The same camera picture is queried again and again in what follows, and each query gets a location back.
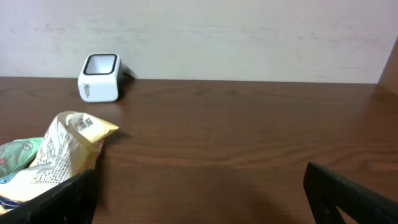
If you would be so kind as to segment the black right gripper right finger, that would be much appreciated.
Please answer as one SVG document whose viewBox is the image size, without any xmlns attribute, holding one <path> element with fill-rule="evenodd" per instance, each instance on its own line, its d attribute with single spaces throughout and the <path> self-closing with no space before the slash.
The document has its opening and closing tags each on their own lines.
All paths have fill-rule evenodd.
<svg viewBox="0 0 398 224">
<path fill-rule="evenodd" d="M 340 211 L 360 224 L 397 224 L 397 202 L 315 162 L 309 162 L 303 187 L 315 223 L 344 223 Z"/>
</svg>

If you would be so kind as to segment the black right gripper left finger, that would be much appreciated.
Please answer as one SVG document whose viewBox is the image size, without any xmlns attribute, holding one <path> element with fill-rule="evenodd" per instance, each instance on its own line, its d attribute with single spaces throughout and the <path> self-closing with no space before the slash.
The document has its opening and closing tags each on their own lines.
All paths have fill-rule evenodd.
<svg viewBox="0 0 398 224">
<path fill-rule="evenodd" d="M 96 209 L 96 175 L 87 169 L 1 215 L 2 224 L 90 224 Z"/>
</svg>

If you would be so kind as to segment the white yellow chip bag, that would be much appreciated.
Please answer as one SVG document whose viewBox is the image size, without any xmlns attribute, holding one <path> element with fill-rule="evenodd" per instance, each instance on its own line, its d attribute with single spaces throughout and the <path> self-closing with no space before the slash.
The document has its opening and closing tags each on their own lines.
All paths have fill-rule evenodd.
<svg viewBox="0 0 398 224">
<path fill-rule="evenodd" d="M 50 124 L 35 159 L 1 177 L 1 213 L 5 214 L 67 179 L 95 167 L 106 137 L 118 126 L 87 113 L 64 111 Z"/>
</svg>

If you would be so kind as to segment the teal white snack packet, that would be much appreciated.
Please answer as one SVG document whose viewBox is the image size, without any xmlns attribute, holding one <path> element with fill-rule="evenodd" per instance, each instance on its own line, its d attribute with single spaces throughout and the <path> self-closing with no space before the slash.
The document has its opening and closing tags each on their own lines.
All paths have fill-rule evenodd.
<svg viewBox="0 0 398 224">
<path fill-rule="evenodd" d="M 1 145 L 1 177 L 26 168 L 36 157 L 43 137 L 16 139 Z"/>
</svg>

